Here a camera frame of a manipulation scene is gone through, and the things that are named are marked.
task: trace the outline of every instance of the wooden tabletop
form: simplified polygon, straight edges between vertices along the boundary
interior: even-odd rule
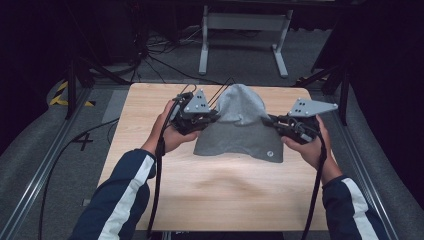
[[[133,84],[118,123],[99,184],[121,156],[139,148],[180,84]],[[208,100],[219,86],[202,88]],[[267,112],[286,114],[297,98],[310,99],[301,88],[251,87]],[[300,154],[284,147],[284,162],[271,163],[245,154],[193,155],[195,142],[163,157],[161,192],[153,230],[158,231],[301,231],[305,227],[316,171]],[[155,181],[148,181],[149,205],[137,225],[147,229]],[[321,190],[311,230],[327,230]]]

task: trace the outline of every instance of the hand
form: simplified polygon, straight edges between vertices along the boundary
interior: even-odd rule
[[[152,131],[150,132],[149,138],[141,147],[142,149],[155,155],[156,146],[159,140],[160,132],[162,131],[163,124],[169,111],[172,108],[174,101],[169,101],[164,111],[157,117],[156,122],[153,124]],[[163,133],[165,140],[165,152],[170,152],[179,147],[182,143],[193,141],[197,138],[199,132],[192,132],[185,136],[181,135],[173,126],[168,126]]]
[[[337,163],[334,160],[333,156],[331,155],[331,141],[330,141],[330,135],[328,133],[328,130],[325,127],[321,117],[317,115],[316,118],[319,122],[319,128],[321,131],[322,138],[324,139],[325,147],[327,151],[327,159],[324,162],[324,167],[323,167],[322,177],[321,177],[322,183],[326,184],[331,179],[342,175],[342,172],[340,168],[337,166]],[[288,137],[282,137],[281,141],[285,143],[287,147],[295,151],[298,151],[300,155],[302,156],[302,158],[307,163],[309,163],[315,169],[318,169],[319,156],[321,155],[321,140],[319,138],[316,138],[314,141],[304,145],[301,145]]]

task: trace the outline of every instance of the gray beanie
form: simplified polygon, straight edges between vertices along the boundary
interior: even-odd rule
[[[243,153],[270,162],[283,162],[281,137],[274,128],[262,124],[269,118],[262,99],[243,84],[234,84],[218,98],[216,110],[221,116],[197,139],[194,154],[216,156]]]

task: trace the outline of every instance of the sleeve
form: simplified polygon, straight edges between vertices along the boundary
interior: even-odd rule
[[[155,174],[154,164],[145,150],[125,153],[96,189],[69,239],[131,239],[149,200],[146,181]]]
[[[323,187],[331,239],[388,239],[383,223],[356,183],[340,176]]]

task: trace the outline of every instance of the caution tape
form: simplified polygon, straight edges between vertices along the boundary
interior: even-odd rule
[[[60,97],[62,96],[65,89],[68,87],[68,81],[63,80],[62,84],[60,84],[59,88],[57,89],[56,93],[53,96],[53,99],[50,101],[50,105],[64,105],[68,106],[69,103],[67,100],[61,100]],[[86,107],[94,107],[96,106],[96,101],[87,101],[85,102],[84,106]]]

